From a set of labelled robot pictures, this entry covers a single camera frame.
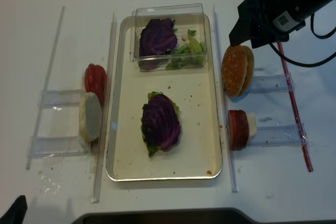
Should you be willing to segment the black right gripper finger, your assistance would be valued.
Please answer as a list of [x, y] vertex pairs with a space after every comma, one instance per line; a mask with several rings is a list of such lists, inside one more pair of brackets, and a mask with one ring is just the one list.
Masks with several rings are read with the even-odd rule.
[[253, 49], [275, 43], [279, 39], [280, 37], [274, 34], [256, 34], [250, 36], [250, 42]]

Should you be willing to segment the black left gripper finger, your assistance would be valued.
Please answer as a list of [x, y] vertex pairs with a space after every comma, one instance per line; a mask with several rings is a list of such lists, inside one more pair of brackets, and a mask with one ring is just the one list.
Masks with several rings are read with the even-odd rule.
[[255, 39], [253, 32], [254, 20], [251, 17], [239, 17], [234, 28], [229, 33], [231, 46], [238, 46], [248, 40]]

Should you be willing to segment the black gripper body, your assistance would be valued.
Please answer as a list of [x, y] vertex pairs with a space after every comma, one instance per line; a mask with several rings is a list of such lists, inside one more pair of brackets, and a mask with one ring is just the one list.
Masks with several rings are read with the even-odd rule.
[[299, 31], [306, 22], [296, 21], [287, 11], [278, 17], [271, 18], [265, 10], [263, 0], [244, 0], [238, 7], [239, 17], [251, 17], [254, 20], [254, 34], [274, 34], [280, 37], [278, 41], [289, 40], [289, 34]]

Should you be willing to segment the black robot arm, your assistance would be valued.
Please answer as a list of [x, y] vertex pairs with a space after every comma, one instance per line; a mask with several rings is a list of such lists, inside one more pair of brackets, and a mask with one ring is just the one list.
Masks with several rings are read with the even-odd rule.
[[231, 46], [250, 41], [253, 48], [287, 42], [289, 34], [305, 26], [305, 20], [332, 0], [245, 0], [229, 34]]

